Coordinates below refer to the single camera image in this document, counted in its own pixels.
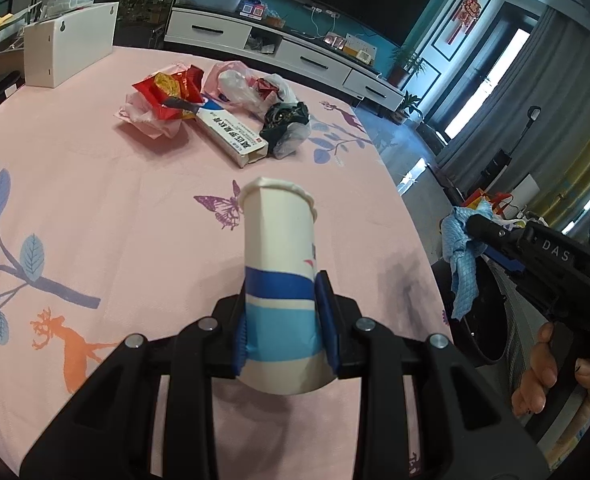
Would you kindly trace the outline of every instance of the screw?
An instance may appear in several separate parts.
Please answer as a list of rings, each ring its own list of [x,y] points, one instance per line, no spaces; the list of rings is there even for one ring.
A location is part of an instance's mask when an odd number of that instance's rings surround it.
[[[375,328],[375,322],[370,317],[360,317],[360,319],[355,322],[355,326],[362,332],[370,332]]]
[[[444,334],[433,334],[428,340],[435,348],[446,348],[449,343]]]
[[[139,348],[144,344],[144,336],[141,334],[130,334],[124,343],[126,343],[128,348]]]
[[[217,328],[217,319],[214,317],[202,317],[197,322],[197,326],[200,327],[204,332],[211,332]]]

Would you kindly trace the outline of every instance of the paper cup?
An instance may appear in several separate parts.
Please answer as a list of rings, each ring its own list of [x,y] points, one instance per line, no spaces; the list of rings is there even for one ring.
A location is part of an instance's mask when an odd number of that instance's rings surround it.
[[[261,392],[302,394],[333,380],[315,311],[313,197],[260,177],[244,211],[247,359],[239,379]]]

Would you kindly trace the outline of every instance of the orange deer print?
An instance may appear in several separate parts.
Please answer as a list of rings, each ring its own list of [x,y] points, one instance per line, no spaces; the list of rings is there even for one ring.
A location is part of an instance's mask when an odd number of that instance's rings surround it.
[[[91,358],[98,363],[102,359],[95,355],[94,351],[100,348],[110,348],[119,343],[87,343],[72,328],[63,326],[64,316],[50,317],[50,309],[45,309],[38,314],[38,321],[31,321],[33,330],[37,335],[45,335],[46,341],[37,343],[32,340],[32,347],[41,350],[48,344],[53,336],[59,337],[64,342],[64,382],[70,394],[74,394],[86,381],[87,359]]]

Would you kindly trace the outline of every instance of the potted plant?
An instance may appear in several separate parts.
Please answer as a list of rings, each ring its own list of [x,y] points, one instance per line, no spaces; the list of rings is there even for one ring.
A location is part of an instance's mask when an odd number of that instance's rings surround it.
[[[405,45],[396,47],[391,59],[393,68],[390,69],[388,81],[396,88],[402,88],[415,72],[424,72],[424,58]]]
[[[128,22],[162,23],[171,0],[120,0],[120,19]]]
[[[411,116],[412,112],[417,112],[420,117],[424,118],[422,110],[417,107],[420,101],[421,99],[418,96],[410,94],[407,90],[402,102],[397,107],[397,110],[390,115],[390,118],[395,124],[402,124]]]

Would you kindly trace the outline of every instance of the gray curtain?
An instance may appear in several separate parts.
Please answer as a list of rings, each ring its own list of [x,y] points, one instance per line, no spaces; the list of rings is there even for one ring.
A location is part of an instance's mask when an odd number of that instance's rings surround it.
[[[531,173],[552,187],[590,138],[590,31],[550,7],[482,108],[437,162],[467,190],[493,156],[511,150],[532,105],[542,108],[494,186],[512,190]]]

